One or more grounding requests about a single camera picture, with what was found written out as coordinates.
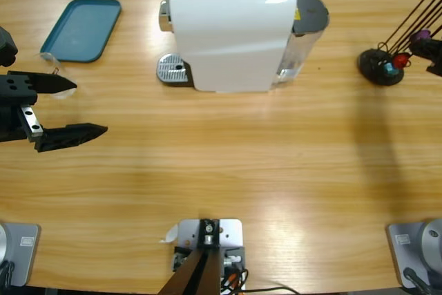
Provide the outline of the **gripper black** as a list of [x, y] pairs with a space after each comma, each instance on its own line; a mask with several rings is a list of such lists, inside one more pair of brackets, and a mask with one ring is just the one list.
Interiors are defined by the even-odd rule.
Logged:
[[1, 142], [27, 139], [39, 153], [79, 146], [107, 132], [107, 126], [69, 124], [44, 129], [32, 105], [37, 94], [56, 94], [75, 89], [76, 83], [61, 75], [9, 71], [1, 76]]

